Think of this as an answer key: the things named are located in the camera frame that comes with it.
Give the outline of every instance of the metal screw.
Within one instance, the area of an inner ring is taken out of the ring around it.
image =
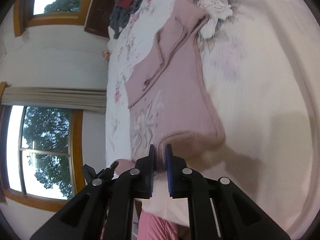
[[[223,185],[228,185],[230,183],[230,179],[223,177],[220,179],[220,183]]]
[[[184,169],[182,170],[182,173],[183,173],[183,174],[191,174],[191,173],[192,173],[192,169],[190,169],[190,168],[184,168]]]
[[[102,184],[102,179],[94,179],[92,181],[92,185],[94,185],[94,186],[99,186],[101,184]]]
[[[139,169],[134,168],[134,169],[131,169],[131,170],[130,170],[130,174],[131,174],[131,175],[138,175],[139,173],[140,173],[140,170],[139,170]]]

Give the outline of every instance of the bed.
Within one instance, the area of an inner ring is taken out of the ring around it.
[[[149,53],[174,1],[143,0],[113,41],[107,166],[131,159],[124,83]],[[198,39],[198,45],[205,88],[226,140],[215,151],[187,159],[187,165],[207,178],[231,178],[292,239],[300,239],[320,209],[320,27],[303,0],[217,1],[214,36]],[[159,191],[165,186],[155,185]],[[142,205],[187,226],[186,202],[167,200],[158,209],[150,202]]]

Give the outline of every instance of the white wall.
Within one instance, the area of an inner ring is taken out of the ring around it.
[[[83,26],[47,25],[28,28],[14,37],[13,9],[0,26],[7,55],[0,64],[0,81],[12,86],[106,89],[108,63],[101,52],[108,39],[84,32]],[[83,163],[97,172],[105,168],[105,119],[84,111]],[[28,240],[54,212],[43,211],[7,199],[0,203],[7,221],[21,238]]]
[[[107,87],[108,64],[101,56],[107,49],[107,38],[77,25],[30,27],[15,38],[13,8],[0,31],[7,50],[0,65],[0,81],[13,86]]]
[[[98,173],[106,168],[105,116],[84,111],[82,120],[82,162]]]
[[[1,211],[21,240],[29,240],[54,212],[24,206],[7,198],[7,205],[0,203]]]

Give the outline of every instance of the black clamp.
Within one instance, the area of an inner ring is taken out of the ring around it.
[[[187,167],[184,159],[166,149],[170,196],[188,198],[191,239],[289,240],[289,236],[230,179],[204,178]],[[128,240],[134,198],[152,196],[156,150],[137,160],[135,168],[112,179],[117,163],[98,174],[31,240]]]

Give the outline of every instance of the pink sweater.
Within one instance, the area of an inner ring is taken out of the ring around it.
[[[196,42],[208,19],[191,1],[176,0],[150,53],[125,83],[133,161],[147,156],[150,144],[155,144],[161,170],[168,143],[174,155],[188,158],[223,142],[223,126],[204,87]]]

